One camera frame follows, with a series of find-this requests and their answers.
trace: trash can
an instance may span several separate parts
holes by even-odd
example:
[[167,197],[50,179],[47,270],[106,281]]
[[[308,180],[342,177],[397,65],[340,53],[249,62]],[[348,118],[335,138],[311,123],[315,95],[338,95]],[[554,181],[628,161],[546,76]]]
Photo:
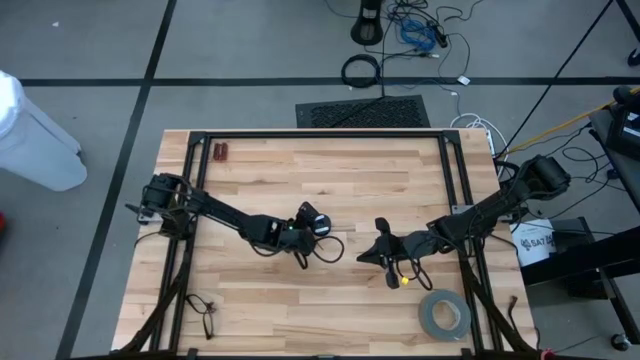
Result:
[[0,167],[54,191],[87,178],[80,144],[24,95],[18,79],[0,71]]

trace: power strip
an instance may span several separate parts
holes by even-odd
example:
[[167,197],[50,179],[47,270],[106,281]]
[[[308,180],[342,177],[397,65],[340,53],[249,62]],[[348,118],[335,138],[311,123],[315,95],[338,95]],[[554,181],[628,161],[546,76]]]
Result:
[[489,150],[491,150],[491,156],[496,156],[496,149],[493,146],[493,137],[491,137],[491,131],[485,130],[485,133],[487,134],[487,141],[489,141]]

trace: eyeglasses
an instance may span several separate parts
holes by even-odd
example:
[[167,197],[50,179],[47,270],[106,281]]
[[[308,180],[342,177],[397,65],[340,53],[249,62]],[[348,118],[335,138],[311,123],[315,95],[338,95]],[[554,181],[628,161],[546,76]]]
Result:
[[204,335],[207,340],[213,338],[213,313],[216,312],[215,303],[205,302],[196,294],[188,294],[185,300],[191,308],[198,314],[202,314],[202,326],[204,327]]

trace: black floor mat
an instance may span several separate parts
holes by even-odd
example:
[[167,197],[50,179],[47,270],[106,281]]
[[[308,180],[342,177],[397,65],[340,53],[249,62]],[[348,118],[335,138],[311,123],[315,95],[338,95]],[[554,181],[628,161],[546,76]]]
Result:
[[431,127],[421,95],[296,105],[298,128]]

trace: yellow cable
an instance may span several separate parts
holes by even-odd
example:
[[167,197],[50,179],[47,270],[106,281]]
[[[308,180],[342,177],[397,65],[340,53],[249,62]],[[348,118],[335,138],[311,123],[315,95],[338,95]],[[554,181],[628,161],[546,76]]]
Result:
[[[638,91],[640,91],[640,87],[637,87],[637,88],[632,89],[632,90],[631,90],[631,93],[632,93],[632,94],[635,94],[635,93],[636,93],[636,92],[638,92]],[[597,107],[597,108],[595,108],[595,109],[593,109],[593,110],[591,110],[591,111],[588,111],[588,112],[586,112],[586,113],[584,113],[584,114],[580,114],[580,115],[578,115],[578,116],[574,117],[573,119],[571,119],[571,120],[569,120],[569,121],[567,121],[567,122],[565,122],[565,123],[563,123],[563,124],[560,124],[560,125],[558,125],[558,126],[556,126],[556,127],[553,127],[553,128],[551,128],[551,129],[549,129],[549,130],[547,130],[547,131],[543,132],[542,134],[540,134],[540,135],[538,135],[538,136],[532,137],[531,139],[529,139],[529,140],[527,140],[527,141],[523,142],[522,144],[519,144],[519,145],[517,145],[517,146],[512,147],[509,151],[505,152],[502,156],[504,157],[505,155],[511,154],[511,153],[513,153],[513,152],[516,152],[516,151],[518,151],[519,149],[522,149],[523,147],[526,147],[527,145],[529,145],[529,144],[531,144],[531,143],[534,143],[534,142],[536,142],[536,141],[538,141],[538,140],[540,140],[540,139],[544,138],[545,136],[547,136],[547,135],[549,135],[549,134],[551,134],[551,133],[554,133],[554,132],[556,132],[556,131],[558,131],[558,130],[562,130],[562,129],[566,128],[566,127],[569,127],[569,126],[571,126],[572,124],[574,124],[574,123],[576,123],[576,122],[578,122],[578,121],[580,121],[580,120],[582,120],[582,119],[586,118],[587,116],[589,116],[589,115],[593,114],[594,112],[596,112],[596,111],[600,111],[600,110],[604,109],[604,108],[605,108],[605,107],[607,107],[607,106],[611,106],[611,105],[613,105],[613,103],[615,103],[615,100],[612,100],[612,101],[610,101],[610,102],[608,102],[608,103],[606,103],[606,104],[604,104],[604,105],[601,105],[601,106],[599,106],[599,107]]]

